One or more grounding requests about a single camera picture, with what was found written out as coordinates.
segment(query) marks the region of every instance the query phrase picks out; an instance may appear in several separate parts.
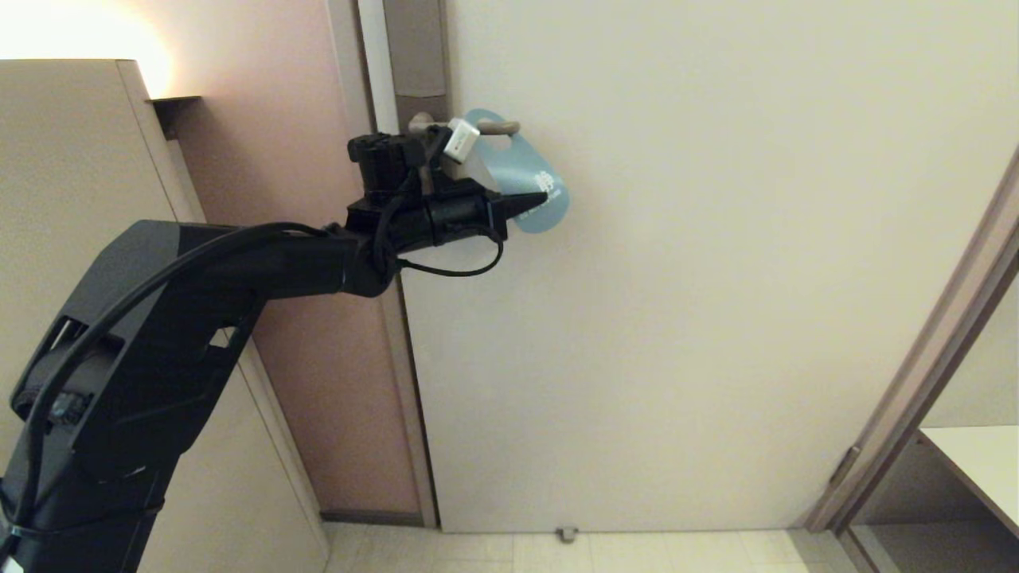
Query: beige cabinet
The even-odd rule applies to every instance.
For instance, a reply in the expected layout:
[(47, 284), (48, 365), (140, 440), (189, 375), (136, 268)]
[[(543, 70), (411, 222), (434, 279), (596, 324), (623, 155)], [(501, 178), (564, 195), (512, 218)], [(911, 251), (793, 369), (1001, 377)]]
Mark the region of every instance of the beige cabinet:
[[(0, 61), (0, 380), (9, 392), (99, 251), (199, 219), (133, 62)], [(0, 408), (0, 460), (20, 421)], [(180, 461), (142, 570), (318, 573), (327, 548), (257, 356)]]

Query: tiled floor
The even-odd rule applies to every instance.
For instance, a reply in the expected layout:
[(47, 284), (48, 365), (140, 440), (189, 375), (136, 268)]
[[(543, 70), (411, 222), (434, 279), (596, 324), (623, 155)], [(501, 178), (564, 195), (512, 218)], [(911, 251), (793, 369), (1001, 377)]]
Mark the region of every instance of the tiled floor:
[(461, 535), (326, 524), (326, 573), (856, 573), (829, 534), (589, 533)]

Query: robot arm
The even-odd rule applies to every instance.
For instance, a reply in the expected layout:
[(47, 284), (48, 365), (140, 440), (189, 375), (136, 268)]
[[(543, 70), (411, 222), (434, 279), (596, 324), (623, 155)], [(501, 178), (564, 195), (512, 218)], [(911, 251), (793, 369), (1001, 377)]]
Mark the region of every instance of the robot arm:
[[(501, 196), (449, 178), (437, 152), (449, 135), (432, 128), (428, 149), (401, 137), (353, 140), (366, 192), (342, 227), (140, 221), (108, 246), (11, 399), (26, 423), (0, 482), (6, 554), (30, 573), (136, 571), (177, 460), (268, 301), (375, 297), (400, 268), (422, 268), (399, 253), (467, 237), (487, 236), (501, 254), (506, 220), (546, 196)], [(136, 285), (161, 272), (138, 295)], [(111, 320), (116, 301), (135, 295)]]

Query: shelf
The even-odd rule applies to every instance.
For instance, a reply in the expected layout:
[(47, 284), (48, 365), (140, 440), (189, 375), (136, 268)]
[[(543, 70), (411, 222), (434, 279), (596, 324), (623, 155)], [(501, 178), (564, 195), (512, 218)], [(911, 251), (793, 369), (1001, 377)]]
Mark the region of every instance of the shelf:
[(1019, 535), (1019, 426), (921, 428), (920, 432)]

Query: door frame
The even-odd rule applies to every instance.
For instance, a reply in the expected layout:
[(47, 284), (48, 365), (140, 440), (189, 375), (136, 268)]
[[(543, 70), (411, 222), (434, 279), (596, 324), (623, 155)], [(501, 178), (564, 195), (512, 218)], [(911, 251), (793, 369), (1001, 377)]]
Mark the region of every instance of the door frame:
[(916, 342), (854, 448), (807, 518), (811, 531), (849, 523), (919, 427), (1016, 273), (1019, 253), (1019, 149)]
[[(429, 1), (438, 3), (444, 22), (443, 2)], [(387, 3), (383, 0), (325, 0), (325, 4), (332, 25), (343, 104), (352, 133), (400, 133), (386, 25)], [(437, 528), (438, 505), (399, 275), (393, 285), (379, 296), (379, 302), (389, 342), (390, 361), (404, 418), (408, 456), (418, 493), (421, 524), (427, 528)], [(363, 519), (378, 521), (372, 517)], [(385, 516), (381, 516), (380, 522), (384, 521)]]

